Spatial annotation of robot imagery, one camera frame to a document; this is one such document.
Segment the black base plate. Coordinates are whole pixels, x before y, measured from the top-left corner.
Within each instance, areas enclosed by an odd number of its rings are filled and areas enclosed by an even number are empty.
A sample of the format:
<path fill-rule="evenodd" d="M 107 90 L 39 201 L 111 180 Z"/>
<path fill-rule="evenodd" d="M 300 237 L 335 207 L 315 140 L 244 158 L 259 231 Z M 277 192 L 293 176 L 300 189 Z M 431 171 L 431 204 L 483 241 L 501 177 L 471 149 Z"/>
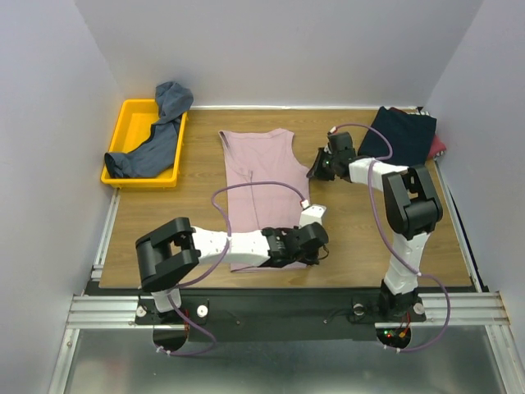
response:
<path fill-rule="evenodd" d="M 377 288 L 187 288 L 181 311 L 219 342 L 374 341 L 377 327 L 425 321 L 422 300 L 391 305 Z"/>

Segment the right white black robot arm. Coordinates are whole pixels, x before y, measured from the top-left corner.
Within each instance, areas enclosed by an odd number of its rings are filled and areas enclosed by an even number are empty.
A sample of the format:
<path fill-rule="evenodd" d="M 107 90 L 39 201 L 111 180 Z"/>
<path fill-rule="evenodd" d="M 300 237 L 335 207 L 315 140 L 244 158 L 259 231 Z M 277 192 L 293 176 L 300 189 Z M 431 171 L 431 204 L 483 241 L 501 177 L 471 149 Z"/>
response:
<path fill-rule="evenodd" d="M 383 318 L 396 320 L 418 302 L 422 254 L 443 217 L 443 208 L 427 168 L 389 164 L 394 153 L 391 143 L 376 129 L 368 130 L 386 144 L 386 155 L 358 156 L 350 134 L 334 127 L 327 133 L 327 144 L 318 150 L 307 178 L 333 181 L 338 177 L 368 187 L 372 215 L 390 251 L 377 310 Z"/>

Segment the aluminium frame rail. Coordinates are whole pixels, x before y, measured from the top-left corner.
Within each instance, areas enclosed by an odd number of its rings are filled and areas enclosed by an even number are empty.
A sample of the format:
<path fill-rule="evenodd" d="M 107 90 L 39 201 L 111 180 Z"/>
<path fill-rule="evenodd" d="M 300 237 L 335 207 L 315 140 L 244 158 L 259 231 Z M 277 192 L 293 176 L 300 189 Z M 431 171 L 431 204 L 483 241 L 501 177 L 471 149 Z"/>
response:
<path fill-rule="evenodd" d="M 71 302 L 64 347 L 52 392 L 69 393 L 516 393 L 493 351 L 509 324 L 496 294 L 460 292 L 471 267 L 456 214 L 445 208 L 427 242 L 419 282 L 427 321 L 411 324 L 413 350 L 399 353 L 377 339 L 229 341 L 210 346 L 175 318 L 162 331 L 184 341 L 182 355 L 153 344 L 155 324 L 135 321 L 140 290 L 135 242 L 187 217 L 196 227 L 222 231 L 227 206 L 223 180 L 180 181 L 169 191 L 122 191 L 112 199 L 98 256 L 102 278 Z M 378 288 L 390 254 L 372 215 L 365 186 L 313 182 L 313 204 L 326 206 L 329 256 L 304 270 L 232 273 L 221 263 L 200 265 L 185 288 Z"/>

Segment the pink tank top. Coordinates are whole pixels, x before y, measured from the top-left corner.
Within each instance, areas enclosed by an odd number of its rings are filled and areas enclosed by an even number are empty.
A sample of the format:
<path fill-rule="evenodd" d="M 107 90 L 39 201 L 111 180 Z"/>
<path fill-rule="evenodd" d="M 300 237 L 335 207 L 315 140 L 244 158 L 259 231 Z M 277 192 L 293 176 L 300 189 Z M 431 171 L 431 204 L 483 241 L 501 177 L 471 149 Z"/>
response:
<path fill-rule="evenodd" d="M 293 152 L 294 133 L 220 131 L 228 186 L 228 216 L 233 232 L 264 227 L 294 227 L 302 208 L 300 192 L 309 197 L 308 169 Z"/>

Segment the yellow plastic tray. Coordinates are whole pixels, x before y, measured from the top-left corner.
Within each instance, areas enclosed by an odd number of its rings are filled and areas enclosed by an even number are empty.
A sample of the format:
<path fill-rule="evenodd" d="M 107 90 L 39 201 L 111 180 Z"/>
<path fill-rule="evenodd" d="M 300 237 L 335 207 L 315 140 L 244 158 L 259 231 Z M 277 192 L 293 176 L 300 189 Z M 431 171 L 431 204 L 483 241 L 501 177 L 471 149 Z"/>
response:
<path fill-rule="evenodd" d="M 184 146 L 185 128 L 189 120 L 188 113 L 180 117 L 180 129 L 177 138 L 173 164 L 154 178 L 112 178 L 106 164 L 103 164 L 100 181 L 116 189 L 170 189 L 175 188 L 180 175 L 180 158 Z M 158 120 L 158 106 L 153 98 L 127 99 L 121 105 L 116 120 L 110 152 L 128 153 L 136 149 L 150 136 L 151 125 Z"/>

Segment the folded maroon tank top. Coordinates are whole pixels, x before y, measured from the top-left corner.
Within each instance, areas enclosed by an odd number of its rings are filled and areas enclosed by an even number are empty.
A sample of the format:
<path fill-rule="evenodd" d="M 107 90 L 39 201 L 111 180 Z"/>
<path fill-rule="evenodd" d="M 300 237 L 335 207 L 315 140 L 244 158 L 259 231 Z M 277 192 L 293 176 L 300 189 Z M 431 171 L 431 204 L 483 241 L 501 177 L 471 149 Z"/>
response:
<path fill-rule="evenodd" d="M 409 112 L 409 115 L 429 116 L 430 113 L 422 109 L 422 107 L 415 108 L 414 112 Z M 447 148 L 437 134 L 434 134 L 431 142 L 431 147 L 427 155 L 427 159 L 436 159 L 446 152 Z"/>

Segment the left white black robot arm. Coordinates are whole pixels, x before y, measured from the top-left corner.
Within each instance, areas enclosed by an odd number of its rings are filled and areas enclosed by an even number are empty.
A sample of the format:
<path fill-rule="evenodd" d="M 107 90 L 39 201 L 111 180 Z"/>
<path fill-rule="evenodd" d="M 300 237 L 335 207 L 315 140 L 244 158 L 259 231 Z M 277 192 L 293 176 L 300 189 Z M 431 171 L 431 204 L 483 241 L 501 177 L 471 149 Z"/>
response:
<path fill-rule="evenodd" d="M 180 291 L 184 277 L 198 265 L 219 263 L 242 268 L 283 268 L 293 263 L 320 262 L 329 236 L 322 224 L 265 227 L 227 233 L 193 227 L 188 218 L 175 218 L 135 242 L 140 286 L 153 296 L 154 313 L 164 323 L 182 315 Z"/>

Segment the folded navy tank top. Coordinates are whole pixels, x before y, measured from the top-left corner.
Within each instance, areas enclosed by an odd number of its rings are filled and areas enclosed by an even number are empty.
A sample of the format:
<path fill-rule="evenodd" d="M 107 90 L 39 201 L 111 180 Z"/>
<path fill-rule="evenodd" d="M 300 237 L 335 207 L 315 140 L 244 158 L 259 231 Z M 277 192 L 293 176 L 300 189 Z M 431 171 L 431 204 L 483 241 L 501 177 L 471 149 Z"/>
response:
<path fill-rule="evenodd" d="M 436 119 L 381 107 L 371 128 L 379 131 L 392 148 L 391 157 L 382 162 L 413 167 L 427 161 L 436 135 Z"/>

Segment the blue-grey tank top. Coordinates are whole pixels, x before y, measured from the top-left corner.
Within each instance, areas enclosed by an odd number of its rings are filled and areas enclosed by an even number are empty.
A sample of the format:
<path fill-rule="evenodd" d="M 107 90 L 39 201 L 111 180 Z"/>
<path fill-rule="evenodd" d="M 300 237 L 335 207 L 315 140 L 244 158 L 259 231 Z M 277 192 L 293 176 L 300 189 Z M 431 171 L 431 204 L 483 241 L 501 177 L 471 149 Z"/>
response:
<path fill-rule="evenodd" d="M 174 163 L 181 117 L 189 111 L 194 96 L 190 89 L 169 81 L 156 87 L 158 120 L 149 137 L 129 153 L 105 153 L 109 176 L 115 179 L 154 178 Z"/>

